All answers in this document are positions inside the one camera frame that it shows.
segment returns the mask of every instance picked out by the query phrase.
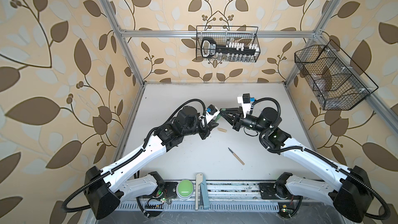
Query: wallpaper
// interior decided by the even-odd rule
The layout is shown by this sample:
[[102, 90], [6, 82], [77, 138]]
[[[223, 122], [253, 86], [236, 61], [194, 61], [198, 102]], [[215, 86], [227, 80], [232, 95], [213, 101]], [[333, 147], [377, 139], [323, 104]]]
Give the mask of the wallpaper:
[[97, 0], [0, 0], [0, 25], [0, 222], [75, 224], [138, 85]]
[[[397, 15], [397, 0], [342, 0], [324, 32], [375, 80], [380, 86], [375, 93], [396, 113]], [[390, 204], [390, 219], [365, 218], [364, 224], [398, 223], [398, 137], [365, 101], [350, 111], [323, 111], [302, 74], [289, 89], [318, 152], [348, 167], [362, 167]], [[368, 212], [382, 211], [374, 200]]]
[[189, 25], [313, 30], [328, 0], [109, 0], [128, 30], [187, 30]]
[[192, 39], [129, 38], [128, 42], [145, 81], [194, 83], [285, 81], [294, 52], [305, 45], [302, 38], [259, 38], [257, 62], [209, 62], [196, 57]]

